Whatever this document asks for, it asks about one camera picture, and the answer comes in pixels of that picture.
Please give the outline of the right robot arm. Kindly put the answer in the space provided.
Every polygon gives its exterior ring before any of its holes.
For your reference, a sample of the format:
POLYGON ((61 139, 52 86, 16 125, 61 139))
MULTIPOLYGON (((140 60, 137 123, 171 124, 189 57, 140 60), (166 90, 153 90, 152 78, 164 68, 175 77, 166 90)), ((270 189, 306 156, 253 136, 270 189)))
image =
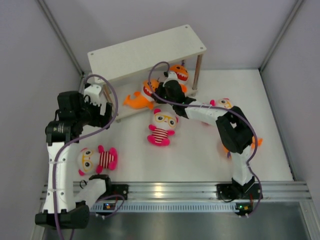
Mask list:
POLYGON ((162 82, 151 92, 157 103, 171 105, 178 116, 217 127, 220 140, 233 162, 231 184, 220 189, 220 198, 235 200, 250 195, 256 180, 250 167, 256 150, 251 150, 251 145, 257 136, 242 110, 237 106, 227 109, 188 97, 177 80, 162 82))

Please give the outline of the orange shark plush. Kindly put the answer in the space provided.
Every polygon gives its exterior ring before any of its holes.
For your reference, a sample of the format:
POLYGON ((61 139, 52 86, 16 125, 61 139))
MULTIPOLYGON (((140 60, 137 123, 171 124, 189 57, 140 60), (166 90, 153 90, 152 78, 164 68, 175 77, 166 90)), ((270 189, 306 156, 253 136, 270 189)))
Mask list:
POLYGON ((148 85, 148 80, 142 83, 142 88, 140 91, 133 93, 134 98, 131 98, 129 94, 123 101, 124 106, 129 106, 132 109, 144 109, 148 108, 152 110, 154 108, 154 99, 152 98, 153 90, 154 92, 159 86, 159 81, 157 79, 150 80, 151 87, 148 85))
MULTIPOLYGON (((261 146, 261 144, 263 143, 263 138, 257 138, 257 143, 255 141, 255 138, 253 137, 252 138, 252 144, 250 145, 251 146, 251 151, 253 151, 256 147, 256 145, 259 147, 261 146)), ((231 152, 223 145, 223 151, 226 153, 226 156, 228 159, 231 159, 232 156, 231 156, 231 152)))
POLYGON ((176 79, 179 82, 182 92, 186 93, 188 91, 187 83, 189 80, 188 70, 182 64, 175 64, 169 68, 169 72, 173 72, 176 75, 176 79))

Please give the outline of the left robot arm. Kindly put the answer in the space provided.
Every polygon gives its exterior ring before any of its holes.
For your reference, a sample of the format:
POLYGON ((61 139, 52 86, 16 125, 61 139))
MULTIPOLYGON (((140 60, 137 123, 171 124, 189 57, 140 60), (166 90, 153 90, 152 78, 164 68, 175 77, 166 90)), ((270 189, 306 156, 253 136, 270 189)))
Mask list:
POLYGON ((88 200, 74 198, 72 163, 84 126, 108 129, 112 123, 112 104, 101 113, 101 90, 61 92, 57 96, 58 109, 54 120, 45 128, 49 158, 47 194, 40 213, 35 215, 36 225, 61 229, 84 229, 90 218, 88 200))

